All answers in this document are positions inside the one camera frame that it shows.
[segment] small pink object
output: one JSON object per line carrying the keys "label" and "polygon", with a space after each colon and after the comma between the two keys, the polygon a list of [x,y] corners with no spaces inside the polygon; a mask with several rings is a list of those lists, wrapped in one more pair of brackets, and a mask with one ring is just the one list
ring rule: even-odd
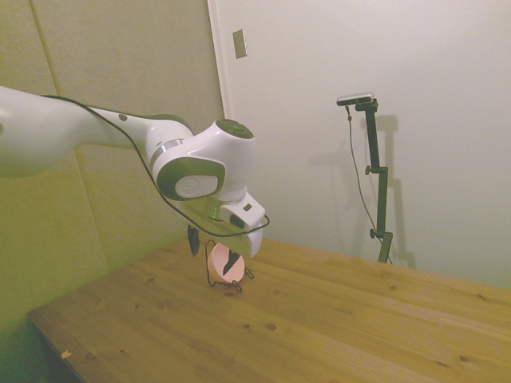
{"label": "small pink object", "polygon": [[245,274],[245,261],[240,256],[225,275],[224,267],[229,260],[229,248],[222,243],[217,243],[208,256],[209,275],[215,282],[233,283],[239,282]]}

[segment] wire stand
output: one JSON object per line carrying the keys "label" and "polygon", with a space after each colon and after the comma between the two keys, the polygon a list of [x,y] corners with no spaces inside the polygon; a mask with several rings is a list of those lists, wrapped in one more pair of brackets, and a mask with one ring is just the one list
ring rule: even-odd
{"label": "wire stand", "polygon": [[[214,240],[210,239],[210,240],[208,240],[208,242],[206,243],[206,246],[204,247],[204,252],[206,254],[206,271],[208,273],[208,284],[209,284],[209,286],[215,287],[216,284],[225,285],[225,286],[231,286],[231,287],[234,287],[238,292],[242,292],[243,289],[241,288],[241,286],[238,283],[238,281],[232,281],[231,283],[217,282],[217,281],[215,281],[213,283],[211,282],[211,279],[209,278],[209,266],[208,266],[208,246],[209,246],[209,243],[213,243],[213,247],[214,247],[216,245],[216,242]],[[250,270],[248,267],[245,267],[244,273],[250,279],[254,278],[254,273],[252,273],[252,270]]]}

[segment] black metal stand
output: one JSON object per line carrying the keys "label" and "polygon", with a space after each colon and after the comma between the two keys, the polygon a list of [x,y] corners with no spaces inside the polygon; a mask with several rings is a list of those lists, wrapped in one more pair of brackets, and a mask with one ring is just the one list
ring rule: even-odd
{"label": "black metal stand", "polygon": [[374,98],[369,102],[356,104],[355,110],[366,113],[367,138],[369,140],[370,166],[366,168],[366,175],[374,173],[379,175],[378,179],[378,216],[376,218],[376,231],[370,229],[371,238],[382,240],[378,262],[386,263],[389,258],[390,245],[392,244],[392,233],[385,231],[386,222],[386,190],[389,179],[389,168],[380,166],[378,153],[378,136],[376,134],[375,113],[378,111],[378,101]]}

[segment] black cable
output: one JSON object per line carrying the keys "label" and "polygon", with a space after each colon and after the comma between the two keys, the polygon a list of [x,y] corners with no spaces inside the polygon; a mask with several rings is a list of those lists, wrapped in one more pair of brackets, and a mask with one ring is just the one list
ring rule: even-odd
{"label": "black cable", "polygon": [[160,195],[160,197],[162,198],[162,200],[170,206],[170,208],[172,208],[175,212],[177,212],[179,215],[181,215],[182,217],[186,218],[190,223],[192,223],[193,225],[195,225],[196,227],[198,227],[199,229],[201,229],[204,233],[206,234],[209,234],[209,235],[212,235],[214,237],[219,237],[219,238],[227,238],[227,237],[236,237],[238,235],[246,235],[246,234],[250,234],[254,231],[258,231],[260,229],[263,229],[264,227],[268,226],[270,224],[270,218],[267,216],[267,215],[264,215],[264,218],[267,220],[267,222],[262,225],[262,226],[259,226],[259,227],[255,227],[249,231],[241,231],[240,233],[233,233],[233,234],[217,234],[217,233],[213,233],[205,228],[203,228],[201,225],[199,225],[197,222],[195,222],[192,218],[188,217],[185,213],[183,213],[181,210],[179,210],[176,206],[174,206],[172,203],[170,203],[168,200],[167,200],[167,197],[165,197],[160,189],[157,187],[156,185],[156,181],[154,180],[153,178],[153,175],[151,174],[151,171],[149,170],[149,167],[147,166],[147,164],[145,163],[145,160],[144,160],[144,156],[142,156],[142,153],[140,151],[140,149],[137,147],[137,144],[135,143],[135,141],[131,138],[131,136],[125,132],[124,129],[122,129],[120,126],[114,124],[112,121],[110,121],[108,118],[105,118],[103,117],[101,114],[99,114],[98,112],[96,112],[95,110],[91,109],[89,106],[87,105],[84,105],[82,104],[81,102],[79,101],[75,101],[71,98],[67,98],[67,97],[62,97],[62,96],[54,96],[54,95],[45,95],[43,97],[46,97],[46,98],[53,98],[55,100],[62,100],[62,101],[67,101],[67,102],[70,102],[72,104],[75,104],[75,105],[78,105],[79,107],[85,109],[87,112],[91,113],[92,115],[96,116],[97,118],[103,120],[104,122],[106,122],[107,124],[113,126],[116,130],[118,130],[119,132],[121,132],[128,140],[129,142],[131,143],[131,145],[135,148],[135,151],[137,152],[137,155],[138,157],[140,158],[142,164],[144,165],[144,169],[145,171],[147,172],[148,176],[149,176],[149,179],[151,180],[151,182],[153,182],[153,185],[156,189],[156,191],[158,192],[158,194]]}
{"label": "black cable", "polygon": [[[360,176],[358,175],[358,167],[357,167],[357,160],[355,159],[355,153],[353,151],[353,132],[351,128],[351,120],[353,120],[353,117],[351,117],[350,114],[350,107],[348,105],[345,105],[346,111],[348,113],[348,123],[350,124],[350,149],[351,149],[351,158],[353,159],[353,165],[355,166],[355,175],[357,176],[357,185],[358,185],[358,193],[360,194],[360,199],[362,200],[362,204],[364,205],[364,209],[366,210],[367,216],[369,217],[370,223],[373,226],[373,230],[376,231],[376,226],[374,225],[373,217],[371,217],[369,209],[366,205],[366,200],[364,199],[364,195],[362,194],[362,188],[360,186]],[[390,257],[387,257],[387,259],[390,261],[390,264],[393,265],[392,259]]]}

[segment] wooden table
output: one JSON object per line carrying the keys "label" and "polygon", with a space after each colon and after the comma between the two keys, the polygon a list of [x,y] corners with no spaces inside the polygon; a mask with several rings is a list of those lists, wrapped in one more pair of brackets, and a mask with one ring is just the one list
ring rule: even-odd
{"label": "wooden table", "polygon": [[186,240],[30,318],[85,382],[511,382],[511,290],[265,239],[238,293]]}

